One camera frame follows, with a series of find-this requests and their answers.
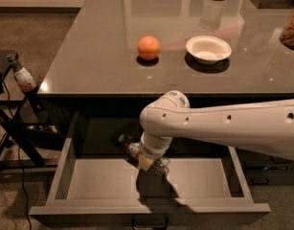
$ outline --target white robotic arm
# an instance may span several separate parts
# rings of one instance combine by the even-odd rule
[[[170,91],[140,115],[147,158],[157,159],[172,137],[185,137],[294,160],[294,99],[190,108],[187,97]]]

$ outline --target bowl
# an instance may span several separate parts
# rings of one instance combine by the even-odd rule
[[[217,37],[199,35],[186,43],[187,51],[202,64],[215,64],[232,54],[230,45]]]

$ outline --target floor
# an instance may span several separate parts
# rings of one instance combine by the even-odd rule
[[[69,31],[74,13],[5,13],[0,12],[0,50],[13,49],[20,55],[21,63],[41,83],[54,57]],[[22,98],[11,80],[7,80],[11,97]],[[0,139],[4,134],[0,127]],[[58,158],[60,152],[38,149],[44,157]],[[5,149],[4,159],[17,159],[17,145]],[[25,188],[30,209],[44,205],[54,177],[55,169],[26,169]],[[21,170],[0,171],[0,230],[29,229],[25,216],[25,196],[21,185]],[[272,212],[249,226],[222,227],[225,230],[294,230],[294,185],[251,186],[255,202],[268,202]],[[31,218],[34,230],[49,229]],[[88,228],[108,230],[111,228]],[[208,229],[199,227],[171,227],[169,229]]]

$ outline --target drawer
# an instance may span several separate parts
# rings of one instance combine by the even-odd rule
[[[174,139],[168,176],[139,171],[117,143],[139,135],[138,122],[75,113],[46,204],[30,215],[48,227],[139,229],[250,224],[270,212],[254,203],[232,147]]]

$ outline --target jar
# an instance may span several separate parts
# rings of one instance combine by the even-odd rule
[[[286,47],[294,50],[294,10],[292,13],[292,18],[283,28],[280,40]]]

